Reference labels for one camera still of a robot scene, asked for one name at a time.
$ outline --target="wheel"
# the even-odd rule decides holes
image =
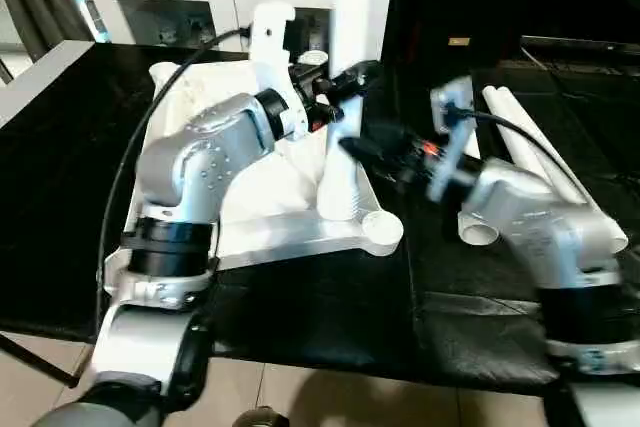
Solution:
[[[289,419],[271,407],[258,407],[238,417],[233,427],[289,427]]]

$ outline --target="white pvc pipe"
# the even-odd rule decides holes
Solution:
[[[518,121],[514,119],[514,114],[513,111],[510,110],[509,104],[507,104],[495,87],[489,85],[482,89],[482,96],[484,97],[484,100],[487,101],[489,111],[493,115],[497,115],[510,120],[514,124],[518,124]],[[509,155],[511,155],[511,158],[513,159],[513,163],[518,167],[542,177],[547,182],[550,182],[547,172],[540,164],[540,161],[529,145],[529,142],[517,133],[505,127],[499,126],[498,130],[500,131],[500,135],[507,146]]]
[[[584,187],[584,185],[582,185],[578,177],[573,173],[555,147],[553,147],[553,144],[551,144],[549,139],[547,139],[538,125],[529,116],[527,111],[524,110],[522,105],[520,105],[520,102],[518,102],[518,99],[515,98],[513,93],[506,87],[500,87],[497,92],[503,99],[503,103],[506,105],[506,115],[501,115],[501,117],[505,117],[507,120],[519,125],[535,137],[536,140],[556,158],[560,165],[562,165],[563,169],[566,170],[567,174],[577,184],[579,189],[576,189],[576,186],[567,179],[566,175],[558,168],[558,166],[546,158],[541,152],[534,150],[534,154],[538,157],[539,163],[546,172],[547,178],[555,186],[558,192],[570,202],[588,203],[594,210],[602,212],[602,209],[600,209],[594,198],[589,194],[589,191]],[[609,216],[607,216],[607,219],[609,230],[611,231],[611,236],[613,238],[612,252],[620,252],[629,245],[629,238],[614,219]]]
[[[469,137],[464,153],[470,157],[480,159],[480,147],[478,146],[475,130]],[[466,244],[481,246],[494,243],[499,234],[496,229],[488,226],[473,215],[458,212],[458,235]]]
[[[335,0],[332,14],[330,73],[365,60],[370,0]],[[340,107],[344,118],[329,125],[327,157],[318,187],[317,209],[330,220],[353,219],[358,209],[356,162],[338,145],[344,137],[360,135],[362,98],[354,97]]]

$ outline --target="cabinet door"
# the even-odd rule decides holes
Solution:
[[[238,22],[246,25],[253,19],[253,11],[261,2],[275,0],[235,0],[238,12]],[[309,50],[315,50],[318,45],[325,44],[328,48],[328,28],[330,26],[329,14],[334,7],[333,0],[281,0],[288,2],[296,8],[296,16],[309,20],[312,24],[305,32]],[[382,42],[384,40],[384,30],[387,21],[387,11],[389,0],[372,0],[369,11],[369,33],[367,36],[367,56],[370,59],[379,59],[382,52]],[[322,29],[326,29],[327,34],[323,36]]]
[[[238,28],[233,0],[94,0],[111,40],[123,44],[197,47]],[[242,50],[238,38],[221,50]]]

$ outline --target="tile floor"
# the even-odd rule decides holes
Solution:
[[[11,334],[16,342],[72,371],[89,353],[83,344]],[[0,354],[0,424],[27,427],[54,406],[77,398],[69,390]],[[539,399],[398,382],[298,367],[212,359],[200,401],[168,427],[231,426],[243,412],[269,405],[293,427],[544,427]]]

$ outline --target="black tablecloth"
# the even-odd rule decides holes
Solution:
[[[112,176],[153,85],[149,66],[185,51],[96,45],[0,130],[8,288],[0,328],[92,341],[96,247]],[[212,52],[210,60],[237,59]],[[412,73],[385,77],[366,102],[365,123],[399,118],[431,134],[428,93]],[[568,102],[544,72],[478,72],[475,83],[510,86],[601,206],[630,233],[621,256],[636,280],[634,183],[637,115],[629,79],[568,76],[572,89],[614,93]],[[477,108],[482,109],[481,97]],[[481,127],[483,153],[505,156]],[[123,185],[111,245],[119,237],[133,176]],[[541,393],[557,378],[547,364],[528,273],[501,243],[462,244],[455,212],[399,197],[373,180],[406,236],[388,258],[360,251],[221,272],[214,305],[215,355],[359,371],[400,379]]]

